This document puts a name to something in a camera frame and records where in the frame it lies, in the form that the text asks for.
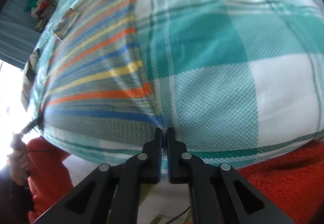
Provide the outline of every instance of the hand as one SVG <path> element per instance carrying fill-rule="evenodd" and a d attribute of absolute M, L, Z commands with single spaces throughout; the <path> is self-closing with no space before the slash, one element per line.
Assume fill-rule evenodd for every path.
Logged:
<path fill-rule="evenodd" d="M 10 162 L 10 175 L 11 179 L 18 185 L 24 186 L 26 179 L 24 179 L 23 172 L 30 170 L 30 158 L 26 145 L 20 145 L 19 150 L 14 150 L 12 154 L 7 155 Z"/>

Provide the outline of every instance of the plaid fabric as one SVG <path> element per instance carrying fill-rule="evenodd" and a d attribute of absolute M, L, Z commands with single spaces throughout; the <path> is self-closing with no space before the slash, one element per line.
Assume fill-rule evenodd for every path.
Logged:
<path fill-rule="evenodd" d="M 73 1 L 60 0 L 38 43 L 43 54 L 30 106 L 34 115 L 54 48 L 52 27 L 69 7 L 65 2 Z M 241 167 L 287 153 L 323 133 L 324 24 L 311 0 L 136 0 L 134 12 L 156 113 L 205 162 Z M 155 112 L 153 106 L 142 113 Z M 68 117 L 68 123 L 65 118 L 46 119 L 46 139 L 93 162 L 124 162 L 152 136 L 151 130 L 118 134 L 120 123 L 134 128 L 124 117 L 103 119 L 112 123 L 99 126 L 106 135 L 96 136 L 83 130 L 84 117 Z"/>

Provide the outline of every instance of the person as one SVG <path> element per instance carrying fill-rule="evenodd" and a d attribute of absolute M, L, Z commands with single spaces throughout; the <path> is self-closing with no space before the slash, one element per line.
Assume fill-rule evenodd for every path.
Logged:
<path fill-rule="evenodd" d="M 34 223 L 73 189 L 69 172 L 62 164 L 69 155 L 38 137 L 7 156 L 9 164 L 0 172 L 3 223 Z M 28 180 L 23 171 L 30 171 Z"/>

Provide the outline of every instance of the patterned fabric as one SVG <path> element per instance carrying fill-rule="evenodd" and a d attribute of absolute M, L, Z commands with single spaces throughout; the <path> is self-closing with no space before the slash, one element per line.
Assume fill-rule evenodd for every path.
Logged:
<path fill-rule="evenodd" d="M 96 9 L 121 0 L 94 3 L 72 29 L 84 24 L 87 30 L 55 51 L 49 73 L 61 73 L 46 87 L 54 50 L 51 31 L 76 1 L 60 0 L 38 43 L 43 54 L 30 111 L 37 114 L 43 93 L 49 102 L 75 99 L 45 108 L 44 135 L 51 143 L 93 162 L 122 163 L 140 152 L 155 127 L 167 126 L 205 162 L 241 167 L 292 151 L 322 134 L 324 24 L 311 0 L 134 0 L 129 11 L 118 8 L 114 14 L 129 14 L 134 6 L 136 24 L 128 22 L 136 29 L 129 35 L 134 39 L 122 44 L 135 44 L 122 48 L 116 42 L 105 50 L 97 50 L 90 36 L 100 32 L 95 27 L 108 29 L 117 20 L 98 17 Z M 95 25 L 86 21 L 92 14 L 98 18 Z M 98 40 L 110 44 L 110 37 L 107 33 Z M 97 53 L 85 57 L 84 46 L 73 54 L 81 40 Z M 112 58 L 109 53 L 116 46 L 127 53 Z M 87 62 L 92 65 L 78 69 Z M 103 74 L 128 62 L 137 62 L 139 76 L 126 73 L 117 81 Z M 97 80 L 87 78 L 91 75 Z M 95 93 L 98 82 L 105 84 L 100 90 L 111 93 L 129 88 L 129 82 L 148 88 L 146 78 L 138 78 L 142 75 L 153 94 L 146 92 L 138 101 L 118 98 L 112 104 L 90 99 L 94 94 L 73 98 Z M 146 120 L 126 112 L 146 115 Z"/>

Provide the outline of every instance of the triangular cutout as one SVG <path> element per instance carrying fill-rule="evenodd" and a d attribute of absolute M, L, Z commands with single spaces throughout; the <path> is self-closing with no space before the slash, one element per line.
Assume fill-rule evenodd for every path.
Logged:
<path fill-rule="evenodd" d="M 96 182 L 91 181 L 84 189 L 82 189 L 74 198 L 72 198 L 67 204 L 66 208 L 79 215 L 83 214 L 90 197 L 95 189 Z"/>
<path fill-rule="evenodd" d="M 264 203 L 239 180 L 235 180 L 233 184 L 243 204 L 246 214 L 251 215 L 254 212 L 264 208 Z"/>

